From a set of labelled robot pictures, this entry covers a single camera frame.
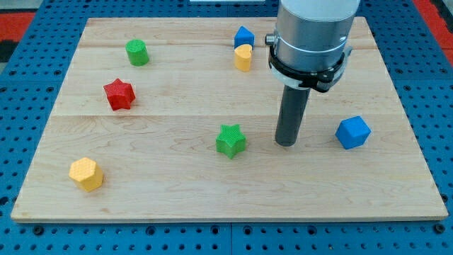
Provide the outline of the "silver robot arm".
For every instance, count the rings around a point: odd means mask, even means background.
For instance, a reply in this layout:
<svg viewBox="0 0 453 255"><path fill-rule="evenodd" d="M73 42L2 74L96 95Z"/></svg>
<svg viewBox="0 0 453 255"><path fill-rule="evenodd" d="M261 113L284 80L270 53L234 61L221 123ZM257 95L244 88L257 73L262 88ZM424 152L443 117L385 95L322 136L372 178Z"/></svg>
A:
<svg viewBox="0 0 453 255"><path fill-rule="evenodd" d="M280 0L265 44L285 66L320 72L341 57L360 0Z"/></svg>

